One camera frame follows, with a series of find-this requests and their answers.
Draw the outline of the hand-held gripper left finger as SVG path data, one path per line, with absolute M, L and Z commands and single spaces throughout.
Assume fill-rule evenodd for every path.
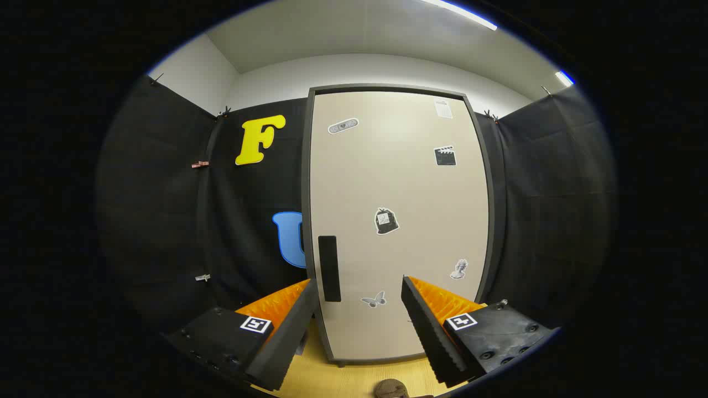
M 225 380 L 280 390 L 318 302 L 308 278 L 237 310 L 213 307 L 165 338 Z

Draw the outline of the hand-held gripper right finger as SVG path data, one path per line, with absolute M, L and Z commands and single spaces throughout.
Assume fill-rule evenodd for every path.
M 447 387 L 507 368 L 558 333 L 507 300 L 478 304 L 409 275 L 400 299 L 437 381 Z

